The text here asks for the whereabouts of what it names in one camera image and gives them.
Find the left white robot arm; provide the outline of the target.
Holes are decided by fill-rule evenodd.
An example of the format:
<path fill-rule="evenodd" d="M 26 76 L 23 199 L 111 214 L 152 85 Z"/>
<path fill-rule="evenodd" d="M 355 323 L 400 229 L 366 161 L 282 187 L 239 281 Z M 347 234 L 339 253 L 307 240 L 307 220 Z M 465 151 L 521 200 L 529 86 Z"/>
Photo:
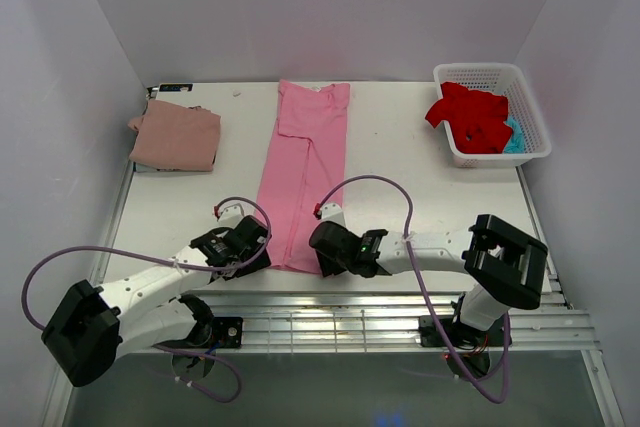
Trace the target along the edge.
<path fill-rule="evenodd" d="M 99 286 L 77 282 L 41 339 L 75 387 L 97 380 L 117 359 L 156 344 L 209 346 L 218 327 L 193 290 L 268 267 L 267 234 L 256 217 L 238 217 L 191 240 L 166 264 Z"/>

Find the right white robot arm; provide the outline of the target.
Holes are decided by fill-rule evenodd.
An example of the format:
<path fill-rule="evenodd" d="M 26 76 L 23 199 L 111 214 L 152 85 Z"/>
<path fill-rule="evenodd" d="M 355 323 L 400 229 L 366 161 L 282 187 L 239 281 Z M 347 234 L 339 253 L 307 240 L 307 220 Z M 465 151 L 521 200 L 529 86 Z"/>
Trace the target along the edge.
<path fill-rule="evenodd" d="M 464 344 L 474 344 L 511 309 L 541 304 L 548 247 L 491 214 L 481 214 L 466 231 L 411 234 L 385 229 L 358 236 L 344 225 L 323 220 L 310 236 L 325 276 L 348 272 L 363 278 L 405 272 L 467 274 L 475 285 L 458 301 L 446 328 Z"/>

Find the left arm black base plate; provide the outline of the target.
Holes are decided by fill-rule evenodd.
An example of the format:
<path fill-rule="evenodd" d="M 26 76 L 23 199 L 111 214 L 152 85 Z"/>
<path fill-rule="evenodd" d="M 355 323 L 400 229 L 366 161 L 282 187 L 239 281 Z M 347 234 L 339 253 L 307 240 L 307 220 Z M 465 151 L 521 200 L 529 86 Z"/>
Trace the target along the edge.
<path fill-rule="evenodd" d="M 243 327 L 242 317 L 214 317 L 199 328 L 195 345 L 213 350 L 238 349 L 242 346 Z"/>

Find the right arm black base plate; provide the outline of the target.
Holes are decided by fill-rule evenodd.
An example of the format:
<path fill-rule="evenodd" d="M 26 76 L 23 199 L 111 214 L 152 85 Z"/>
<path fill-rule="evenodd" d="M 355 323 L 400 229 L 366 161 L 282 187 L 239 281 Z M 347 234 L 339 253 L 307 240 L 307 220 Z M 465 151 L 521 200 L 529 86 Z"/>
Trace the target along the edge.
<path fill-rule="evenodd" d="M 479 350 L 481 347 L 504 346 L 504 319 L 495 321 L 488 331 L 480 331 L 455 321 L 452 316 L 440 319 L 449 341 L 456 349 Z M 445 347 L 446 344 L 431 316 L 418 318 L 418 332 L 422 347 Z"/>

